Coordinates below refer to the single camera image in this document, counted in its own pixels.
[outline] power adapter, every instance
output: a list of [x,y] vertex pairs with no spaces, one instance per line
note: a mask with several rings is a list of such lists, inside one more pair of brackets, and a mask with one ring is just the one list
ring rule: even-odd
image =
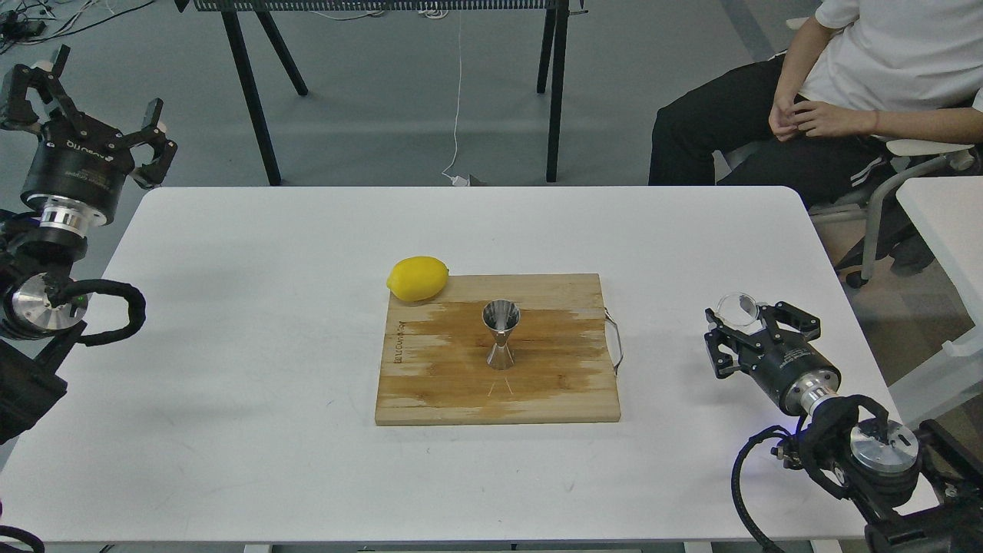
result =
[[462,177],[461,175],[450,177],[451,186],[486,186],[488,183],[478,180],[475,175]]
[[8,40],[33,38],[44,32],[44,21],[21,21],[17,12],[8,10],[0,13],[0,34]]

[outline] person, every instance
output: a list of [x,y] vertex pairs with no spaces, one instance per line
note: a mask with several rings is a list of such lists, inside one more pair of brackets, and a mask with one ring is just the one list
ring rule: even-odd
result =
[[649,184],[712,184],[714,151],[767,141],[718,184],[831,201],[891,171],[884,138],[983,143],[981,87],[983,1],[826,0],[784,55],[659,110]]

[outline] lemon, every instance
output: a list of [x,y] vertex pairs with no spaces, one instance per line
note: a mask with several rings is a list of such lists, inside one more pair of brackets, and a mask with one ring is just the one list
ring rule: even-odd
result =
[[437,258],[411,257],[392,268],[385,285],[403,301],[420,301],[439,294],[447,284],[447,274],[447,265]]

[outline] white desk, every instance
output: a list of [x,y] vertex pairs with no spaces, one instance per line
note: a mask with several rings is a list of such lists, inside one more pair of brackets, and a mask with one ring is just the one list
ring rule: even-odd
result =
[[[600,274],[621,421],[376,427],[384,282],[419,254],[456,275]],[[733,458],[794,420],[714,378],[703,310],[735,290],[819,316],[841,392],[894,409],[783,188],[164,188],[106,277],[144,292],[146,325],[72,352],[68,395],[0,473],[4,522],[52,542],[747,540]],[[91,332],[121,324],[113,301]],[[861,535],[767,449],[743,486],[772,538]]]
[[891,385],[901,418],[939,416],[983,387],[983,177],[910,179],[897,199],[953,282],[975,327]]

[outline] wooden cutting board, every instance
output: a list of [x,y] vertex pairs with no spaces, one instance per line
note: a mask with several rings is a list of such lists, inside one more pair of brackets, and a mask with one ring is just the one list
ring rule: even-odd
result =
[[[482,309],[521,310],[494,370]],[[376,424],[615,422],[621,417],[597,275],[451,276],[425,302],[389,296]]]

